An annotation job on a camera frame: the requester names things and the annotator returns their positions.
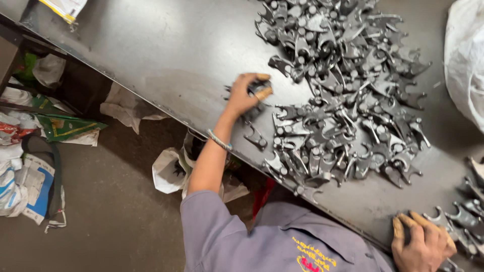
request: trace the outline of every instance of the white sack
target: white sack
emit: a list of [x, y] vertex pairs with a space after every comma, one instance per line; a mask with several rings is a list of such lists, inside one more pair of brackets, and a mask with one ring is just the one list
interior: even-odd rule
[[450, 8], [444, 68], [450, 97], [484, 133], [484, 1], [458, 0]]

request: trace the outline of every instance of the bracelet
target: bracelet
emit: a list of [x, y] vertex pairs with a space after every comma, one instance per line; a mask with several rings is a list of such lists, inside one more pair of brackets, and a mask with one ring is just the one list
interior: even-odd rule
[[227, 151], [232, 151], [232, 145], [231, 144], [225, 144], [224, 142], [222, 142], [219, 138], [217, 138], [217, 136], [215, 136], [215, 134], [213, 134], [213, 130], [209, 129], [208, 130], [208, 133], [209, 133], [209, 136], [210, 138], [212, 138], [212, 140], [214, 142], [216, 142], [221, 148], [227, 150]]

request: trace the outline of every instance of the metal workbench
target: metal workbench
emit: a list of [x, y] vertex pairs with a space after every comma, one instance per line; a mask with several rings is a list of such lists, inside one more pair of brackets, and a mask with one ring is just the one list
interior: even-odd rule
[[[410, 33], [404, 43], [420, 47], [421, 59], [434, 63], [417, 78], [418, 86], [410, 88], [428, 93], [426, 111], [416, 115], [422, 117], [433, 147], [413, 163], [424, 177], [414, 177], [412, 186], [400, 190], [373, 173], [341, 188], [335, 182], [326, 184], [324, 193], [316, 196], [322, 210], [384, 247], [392, 239], [390, 219], [396, 212], [412, 209], [435, 215], [436, 205], [454, 212], [452, 202], [462, 200], [455, 188], [466, 173], [464, 158], [484, 155], [484, 136], [457, 111], [445, 87], [443, 45], [453, 1], [381, 0], [377, 5], [405, 19], [399, 25]], [[263, 12], [257, 0], [90, 0], [75, 32], [40, 3], [13, 12], [21, 3], [27, 0], [3, 0], [0, 13], [203, 134], [214, 127], [226, 104], [223, 85], [230, 85], [239, 73], [271, 74], [271, 105], [301, 104], [311, 97], [306, 82], [295, 84], [267, 65], [278, 52], [255, 34], [254, 20]], [[255, 127], [271, 141], [271, 110]], [[238, 123], [232, 144], [236, 155], [257, 167], [264, 158], [273, 158], [272, 149], [261, 153], [243, 138], [250, 132]]]

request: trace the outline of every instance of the finger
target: finger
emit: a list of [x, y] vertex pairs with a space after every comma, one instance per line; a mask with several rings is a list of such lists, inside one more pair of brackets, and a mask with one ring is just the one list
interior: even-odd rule
[[423, 228], [423, 232], [425, 234], [425, 245], [429, 248], [437, 248], [440, 230], [436, 231], [433, 227], [431, 227], [431, 225], [426, 225]]
[[259, 91], [258, 93], [256, 93], [254, 96], [259, 101], [264, 101], [271, 94], [272, 94], [272, 87], [267, 87], [267, 88], [263, 89], [262, 91]]
[[417, 222], [415, 222], [413, 219], [410, 217], [404, 215], [403, 213], [399, 213], [397, 215], [398, 219], [402, 221], [407, 227], [413, 227], [413, 226], [419, 226]]
[[425, 245], [425, 234], [424, 229], [421, 225], [413, 225], [410, 228], [410, 246], [413, 245]]
[[403, 231], [403, 224], [398, 217], [393, 218], [393, 242], [392, 252], [400, 254], [403, 251], [405, 244], [405, 233]]
[[439, 250], [444, 250], [445, 247], [447, 246], [447, 235], [445, 234], [447, 231], [443, 226], [439, 227], [440, 233], [439, 233], [439, 241], [437, 242], [437, 247]]
[[257, 74], [256, 75], [256, 78], [257, 78], [257, 80], [260, 80], [260, 81], [267, 81], [267, 80], [271, 79], [271, 75], [268, 75], [268, 74]]
[[256, 73], [245, 73], [242, 74], [242, 79], [240, 80], [240, 84], [242, 86], [248, 86], [252, 81], [257, 79]]
[[[419, 215], [418, 213], [416, 213], [416, 212], [410, 211], [410, 215], [413, 217], [413, 219], [415, 219], [415, 221], [416, 221], [418, 224], [420, 224], [420, 225], [421, 225], [421, 226], [423, 226], [423, 227], [424, 227], [424, 226], [427, 226], [427, 225], [430, 225], [430, 226], [431, 226], [433, 229], [435, 229], [435, 230], [438, 230], [438, 231], [440, 231], [440, 230], [441, 230], [441, 229], [440, 229], [438, 226], [436, 226], [435, 224], [433, 224], [433, 223], [429, 222], [427, 219], [423, 218], [422, 216], [420, 216], [420, 215]], [[455, 243], [453, 242], [453, 240], [452, 240], [451, 236], [449, 235], [449, 233], [447, 232], [447, 230], [445, 230], [445, 236], [447, 237], [447, 243], [448, 243], [448, 244], [449, 244], [451, 247], [455, 248]]]

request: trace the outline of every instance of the dirty hand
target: dirty hand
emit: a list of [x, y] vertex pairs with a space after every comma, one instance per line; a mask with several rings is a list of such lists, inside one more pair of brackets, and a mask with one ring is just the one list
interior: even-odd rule
[[265, 81], [271, 78], [267, 74], [255, 74], [246, 73], [240, 74], [237, 80], [235, 80], [230, 91], [230, 99], [228, 100], [225, 112], [234, 118], [238, 118], [244, 112], [257, 105], [261, 100], [264, 100], [268, 95], [272, 93], [272, 88], [264, 89], [250, 97], [247, 93], [247, 87], [254, 80]]
[[[428, 222], [415, 212], [412, 217], [399, 214], [393, 219], [392, 252], [400, 272], [435, 272], [441, 263], [456, 253], [455, 244], [443, 227]], [[410, 228], [410, 244], [405, 246], [402, 222]]]

